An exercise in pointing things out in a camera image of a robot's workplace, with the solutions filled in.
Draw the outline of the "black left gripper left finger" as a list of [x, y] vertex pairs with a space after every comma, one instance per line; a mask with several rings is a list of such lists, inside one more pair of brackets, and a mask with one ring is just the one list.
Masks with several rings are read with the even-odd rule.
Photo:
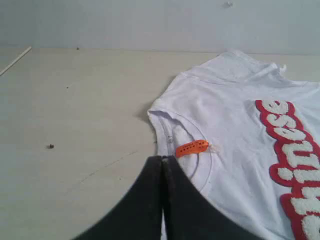
[[162, 232], [162, 156], [149, 157], [123, 198], [76, 240], [159, 240]]

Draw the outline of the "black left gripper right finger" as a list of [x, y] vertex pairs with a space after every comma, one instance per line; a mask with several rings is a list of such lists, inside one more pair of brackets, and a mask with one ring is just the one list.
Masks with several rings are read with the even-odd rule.
[[168, 240], [259, 240], [213, 207], [194, 187], [174, 156], [162, 159]]

